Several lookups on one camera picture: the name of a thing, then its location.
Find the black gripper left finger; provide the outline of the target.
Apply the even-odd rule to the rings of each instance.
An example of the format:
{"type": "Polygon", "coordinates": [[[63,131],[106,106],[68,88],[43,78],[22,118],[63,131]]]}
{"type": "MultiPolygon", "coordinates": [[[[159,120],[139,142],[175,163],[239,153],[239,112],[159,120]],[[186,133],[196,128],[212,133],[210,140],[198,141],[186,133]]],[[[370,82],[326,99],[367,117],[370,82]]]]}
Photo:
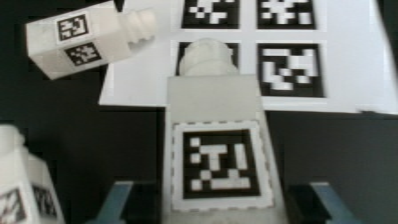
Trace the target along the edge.
{"type": "Polygon", "coordinates": [[[154,182],[118,181],[97,217],[84,224],[157,224],[157,186],[154,182]]]}

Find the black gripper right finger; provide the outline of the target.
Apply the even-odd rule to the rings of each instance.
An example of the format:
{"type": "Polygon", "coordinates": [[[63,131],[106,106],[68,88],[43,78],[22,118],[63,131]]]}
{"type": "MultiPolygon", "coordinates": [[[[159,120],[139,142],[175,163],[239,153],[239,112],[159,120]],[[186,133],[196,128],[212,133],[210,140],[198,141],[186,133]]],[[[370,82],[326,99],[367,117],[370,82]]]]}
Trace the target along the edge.
{"type": "Polygon", "coordinates": [[[287,205],[292,224],[356,224],[356,216],[328,182],[292,185],[287,205]]]}

